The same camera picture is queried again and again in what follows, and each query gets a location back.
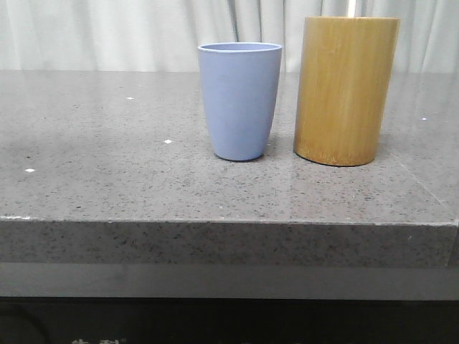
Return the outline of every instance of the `bamboo cup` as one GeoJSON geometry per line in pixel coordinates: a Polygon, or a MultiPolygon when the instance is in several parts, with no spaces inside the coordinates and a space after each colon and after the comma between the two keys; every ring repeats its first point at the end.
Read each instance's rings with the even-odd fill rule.
{"type": "Polygon", "coordinates": [[[295,152],[332,166],[374,160],[399,19],[306,18],[295,152]]]}

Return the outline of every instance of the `white curtain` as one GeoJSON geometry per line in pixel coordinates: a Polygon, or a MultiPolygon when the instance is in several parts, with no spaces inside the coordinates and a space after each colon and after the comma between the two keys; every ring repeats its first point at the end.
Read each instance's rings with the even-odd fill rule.
{"type": "MultiPolygon", "coordinates": [[[[0,0],[0,69],[195,72],[196,46],[274,42],[300,68],[304,18],[346,0],[0,0]]],[[[459,70],[458,0],[357,0],[356,14],[402,19],[394,70],[459,70]]]]}

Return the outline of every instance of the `wooden cylinder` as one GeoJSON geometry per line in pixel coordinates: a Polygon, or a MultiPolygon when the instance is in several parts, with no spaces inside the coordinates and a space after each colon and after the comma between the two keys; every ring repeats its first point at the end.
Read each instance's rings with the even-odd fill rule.
{"type": "Polygon", "coordinates": [[[332,166],[374,160],[399,19],[306,18],[295,152],[332,166]]]}

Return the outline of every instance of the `gray granite countertop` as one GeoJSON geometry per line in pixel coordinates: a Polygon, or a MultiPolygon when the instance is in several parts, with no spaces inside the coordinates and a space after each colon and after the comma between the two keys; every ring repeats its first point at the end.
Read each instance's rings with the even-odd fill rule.
{"type": "Polygon", "coordinates": [[[212,153],[195,73],[0,72],[0,262],[459,264],[459,78],[394,75],[374,162],[212,153]]]}

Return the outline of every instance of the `blue cup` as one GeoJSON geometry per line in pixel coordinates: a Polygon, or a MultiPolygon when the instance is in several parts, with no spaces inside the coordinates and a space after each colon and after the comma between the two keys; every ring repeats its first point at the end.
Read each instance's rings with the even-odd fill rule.
{"type": "Polygon", "coordinates": [[[231,161],[258,158],[273,123],[282,46],[234,42],[198,49],[204,111],[215,154],[231,161]]]}

